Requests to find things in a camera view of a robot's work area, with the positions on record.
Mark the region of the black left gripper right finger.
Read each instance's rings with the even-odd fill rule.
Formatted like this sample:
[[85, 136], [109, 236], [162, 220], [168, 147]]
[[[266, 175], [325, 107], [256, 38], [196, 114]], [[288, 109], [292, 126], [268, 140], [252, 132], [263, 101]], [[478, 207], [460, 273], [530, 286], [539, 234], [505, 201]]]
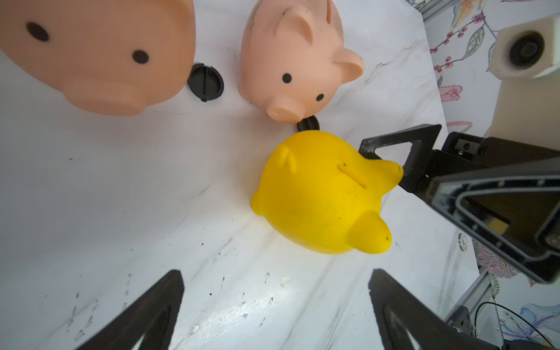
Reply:
[[368, 288], [385, 349], [496, 349], [449, 327], [382, 269], [375, 269]]

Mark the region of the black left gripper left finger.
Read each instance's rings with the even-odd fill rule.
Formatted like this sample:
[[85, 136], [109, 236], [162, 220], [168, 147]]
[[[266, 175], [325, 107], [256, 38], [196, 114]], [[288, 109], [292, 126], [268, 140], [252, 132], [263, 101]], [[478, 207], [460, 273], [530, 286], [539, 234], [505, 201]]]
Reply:
[[87, 349], [168, 349], [185, 286], [182, 274], [170, 270], [125, 311], [80, 346]]

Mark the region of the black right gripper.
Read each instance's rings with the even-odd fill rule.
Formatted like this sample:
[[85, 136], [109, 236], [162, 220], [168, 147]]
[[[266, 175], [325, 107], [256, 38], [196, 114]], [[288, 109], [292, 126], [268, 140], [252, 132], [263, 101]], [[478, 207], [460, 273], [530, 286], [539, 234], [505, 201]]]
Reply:
[[411, 144], [399, 186], [430, 183], [427, 204], [505, 262], [538, 283], [559, 279], [559, 151], [496, 137], [452, 132], [433, 146], [442, 125], [417, 125], [363, 139], [358, 152]]

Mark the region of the yellow piggy bank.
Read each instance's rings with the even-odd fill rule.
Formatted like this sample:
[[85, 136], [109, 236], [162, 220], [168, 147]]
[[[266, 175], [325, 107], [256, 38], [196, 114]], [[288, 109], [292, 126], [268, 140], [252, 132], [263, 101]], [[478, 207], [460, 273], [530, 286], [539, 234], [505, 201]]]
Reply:
[[303, 131], [271, 154], [251, 207], [306, 249], [377, 255], [392, 246], [381, 200], [402, 178], [395, 162], [368, 160], [332, 134]]

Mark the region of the black piggy bank stopper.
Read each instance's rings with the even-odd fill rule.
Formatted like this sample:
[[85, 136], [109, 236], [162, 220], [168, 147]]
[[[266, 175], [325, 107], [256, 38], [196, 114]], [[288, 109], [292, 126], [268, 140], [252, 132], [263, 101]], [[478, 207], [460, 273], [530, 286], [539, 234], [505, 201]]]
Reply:
[[193, 65], [187, 86], [202, 102], [218, 99], [225, 87], [221, 74], [214, 67], [202, 63]]
[[302, 132], [302, 131], [319, 131], [320, 130], [320, 125], [319, 125], [319, 121], [316, 118], [315, 115], [312, 115], [308, 118], [304, 118], [302, 119], [302, 121], [298, 122], [296, 124], [296, 128], [298, 130], [298, 132]]

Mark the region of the pink piggy bank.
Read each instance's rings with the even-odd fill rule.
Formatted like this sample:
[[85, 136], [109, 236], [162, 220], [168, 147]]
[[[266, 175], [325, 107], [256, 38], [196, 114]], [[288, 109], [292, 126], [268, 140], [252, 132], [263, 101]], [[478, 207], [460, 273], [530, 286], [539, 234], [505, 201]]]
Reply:
[[195, 57], [191, 1], [3, 1], [1, 50], [74, 106], [133, 116], [183, 89]]
[[344, 44], [332, 1], [259, 1], [246, 24], [239, 93], [273, 120], [297, 124], [360, 78], [363, 59]]

